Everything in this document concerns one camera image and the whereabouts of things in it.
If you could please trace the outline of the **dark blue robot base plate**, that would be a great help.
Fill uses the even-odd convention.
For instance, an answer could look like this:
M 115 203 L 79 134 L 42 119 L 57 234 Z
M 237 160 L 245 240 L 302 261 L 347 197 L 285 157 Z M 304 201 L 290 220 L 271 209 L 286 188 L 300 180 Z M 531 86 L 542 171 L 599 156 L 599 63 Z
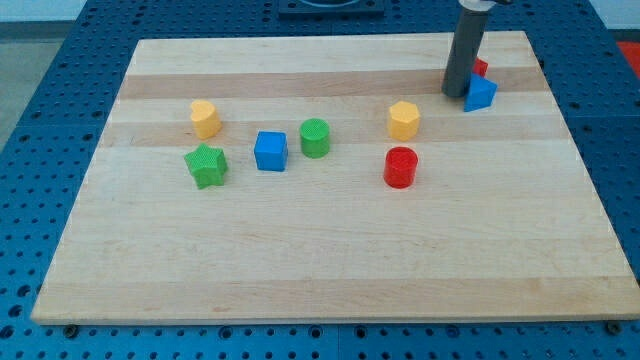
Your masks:
M 280 18 L 383 15 L 384 0 L 277 0 Z

